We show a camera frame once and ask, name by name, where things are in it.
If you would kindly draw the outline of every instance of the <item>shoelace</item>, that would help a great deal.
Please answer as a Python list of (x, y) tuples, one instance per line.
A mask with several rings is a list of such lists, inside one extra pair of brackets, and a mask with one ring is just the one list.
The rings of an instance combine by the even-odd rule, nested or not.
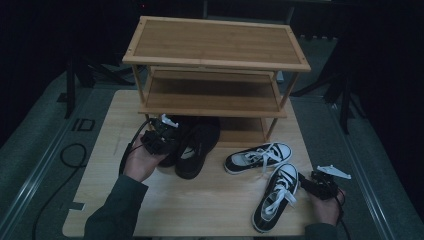
[(281, 164), (284, 163), (282, 162), (282, 158), (280, 156), (277, 156), (274, 154), (275, 152), (279, 153), (277, 148), (278, 148), (277, 146), (275, 146), (274, 144), (271, 144), (266, 150), (259, 148), (258, 150), (256, 150), (256, 152), (248, 152), (244, 156), (247, 159), (249, 159), (251, 163), (260, 161), (262, 159), (263, 160), (262, 174), (264, 174), (266, 172), (266, 167), (268, 165), (268, 159), (271, 158), (277, 162), (280, 162), (279, 164), (277, 164), (276, 167), (279, 167)]
[(277, 184), (274, 187), (274, 191), (278, 191), (277, 199), (271, 205), (265, 208), (266, 214), (274, 213), (284, 198), (290, 203), (291, 206), (296, 203), (296, 198), (288, 190), (290, 184), (293, 184), (293, 180), (288, 176), (286, 177), (287, 174), (282, 169), (278, 170), (277, 174), (280, 176), (280, 179), (277, 180)]

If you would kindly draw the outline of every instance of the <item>black sneaker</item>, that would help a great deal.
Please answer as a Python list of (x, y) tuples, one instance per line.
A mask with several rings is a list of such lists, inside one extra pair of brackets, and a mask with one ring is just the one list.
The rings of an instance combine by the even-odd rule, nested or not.
[(246, 170), (263, 167), (277, 167), (286, 163), (292, 155), (289, 146), (273, 142), (231, 154), (224, 163), (225, 171), (230, 174), (242, 173)]
[(269, 232), (283, 213), (287, 203), (296, 202), (294, 194), (298, 186), (298, 173), (291, 164), (277, 167), (271, 174), (265, 194), (252, 216), (256, 231)]
[(219, 118), (200, 117), (180, 145), (175, 173), (184, 179), (193, 179), (202, 170), (206, 155), (218, 143), (221, 128)]
[(166, 158), (158, 164), (159, 167), (171, 167), (174, 166), (179, 158), (178, 150), (181, 146), (181, 141), (190, 132), (190, 129), (196, 124), (199, 117), (195, 116), (172, 116), (170, 119), (178, 123), (178, 128), (175, 130), (175, 141), (178, 142), (178, 146), (174, 151), (168, 154)]

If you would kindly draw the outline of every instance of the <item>shoe rack shelf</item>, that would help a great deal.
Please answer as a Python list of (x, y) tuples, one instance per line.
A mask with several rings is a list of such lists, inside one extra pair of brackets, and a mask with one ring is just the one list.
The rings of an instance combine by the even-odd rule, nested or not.
[[(289, 26), (160, 17), (140, 18), (123, 62), (133, 66), (139, 113), (220, 117), (222, 147), (266, 142), (299, 73), (310, 71)], [(148, 69), (144, 87), (137, 65)], [(294, 73), (284, 96), (279, 70)]]

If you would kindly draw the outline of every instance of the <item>hand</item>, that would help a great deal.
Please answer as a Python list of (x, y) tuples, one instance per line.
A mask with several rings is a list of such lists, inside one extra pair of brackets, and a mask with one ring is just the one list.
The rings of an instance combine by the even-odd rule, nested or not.
[(150, 177), (159, 162), (167, 156), (150, 154), (146, 148), (142, 146), (143, 144), (140, 140), (141, 136), (142, 135), (135, 140), (124, 168), (124, 175), (138, 182), (143, 182)]
[[(344, 194), (343, 190), (340, 190), (337, 194), (337, 199), (341, 204), (344, 202)], [(340, 215), (340, 208), (336, 199), (321, 200), (310, 193), (308, 195), (314, 206), (314, 213), (318, 222), (336, 226)]]

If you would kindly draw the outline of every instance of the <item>shoe rack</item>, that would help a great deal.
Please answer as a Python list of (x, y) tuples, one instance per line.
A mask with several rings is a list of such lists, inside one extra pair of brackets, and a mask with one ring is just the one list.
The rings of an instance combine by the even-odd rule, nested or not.
[[(310, 71), (290, 26), (146, 16), (123, 62), (133, 68), (139, 113), (220, 117), (220, 147), (268, 141), (299, 74)], [(137, 65), (148, 70), (144, 86)], [(283, 96), (280, 70), (293, 72)]]

